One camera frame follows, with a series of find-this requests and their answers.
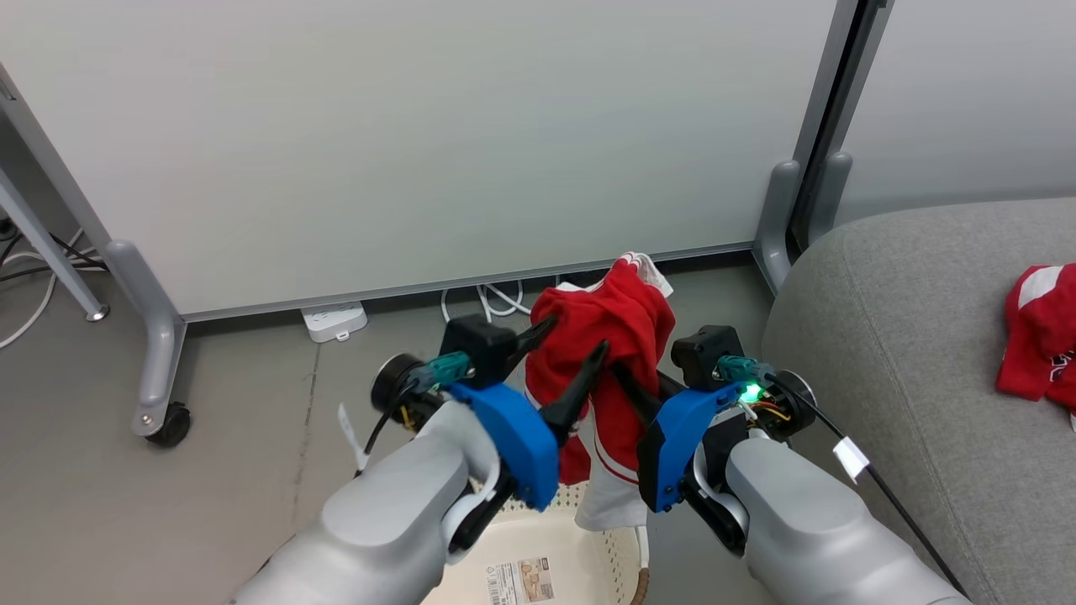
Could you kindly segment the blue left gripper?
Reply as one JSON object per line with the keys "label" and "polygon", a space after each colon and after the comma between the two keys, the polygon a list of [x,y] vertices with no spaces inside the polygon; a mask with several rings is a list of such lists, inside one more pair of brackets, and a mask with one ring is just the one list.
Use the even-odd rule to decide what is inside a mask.
{"label": "blue left gripper", "polygon": [[[516,334],[516,349],[511,360],[522,361],[541,347],[558,320],[557,314],[549,314]],[[502,382],[484,388],[465,386],[458,382],[449,388],[455,399],[469,403],[498,458],[507,464],[508,470],[497,476],[514,478],[516,497],[535,512],[546,512],[557,494],[560,447],[567,444],[589,393],[599,382],[608,352],[608,340],[596,344],[558,398],[542,406],[541,413],[530,406],[526,395]]]}

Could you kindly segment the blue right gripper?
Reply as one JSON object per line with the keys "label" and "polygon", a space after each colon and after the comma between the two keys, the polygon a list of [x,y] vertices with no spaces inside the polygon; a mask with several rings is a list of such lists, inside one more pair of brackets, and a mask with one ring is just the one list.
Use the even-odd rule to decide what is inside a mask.
{"label": "blue right gripper", "polygon": [[741,399],[748,384],[732,382],[712,392],[700,391],[659,371],[659,394],[654,395],[621,361],[615,361],[611,371],[646,428],[636,445],[641,498],[651,512],[668,512],[677,504],[680,483],[704,433],[716,414]]}

